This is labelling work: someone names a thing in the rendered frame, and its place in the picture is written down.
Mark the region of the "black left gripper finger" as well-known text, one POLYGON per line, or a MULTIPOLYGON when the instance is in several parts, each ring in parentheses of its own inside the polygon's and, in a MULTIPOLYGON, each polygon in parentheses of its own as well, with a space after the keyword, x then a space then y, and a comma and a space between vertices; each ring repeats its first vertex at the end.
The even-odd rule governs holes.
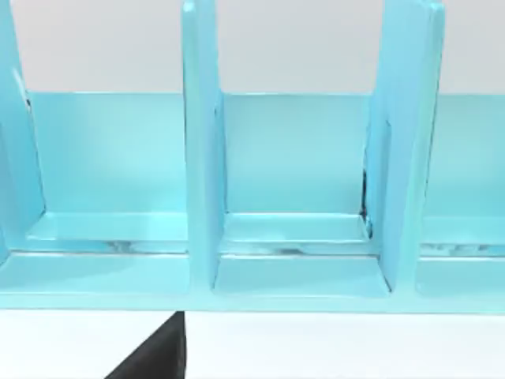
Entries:
POLYGON ((104 379, 185 379, 185 313, 177 311, 104 379))

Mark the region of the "light blue rack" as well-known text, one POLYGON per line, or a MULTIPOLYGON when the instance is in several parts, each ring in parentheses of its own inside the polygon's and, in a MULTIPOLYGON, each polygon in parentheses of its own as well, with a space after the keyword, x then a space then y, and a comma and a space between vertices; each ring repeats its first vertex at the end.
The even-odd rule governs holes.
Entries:
POLYGON ((0 310, 505 314, 505 94, 440 93, 446 7, 385 0, 369 94, 38 92, 0 0, 0 310))

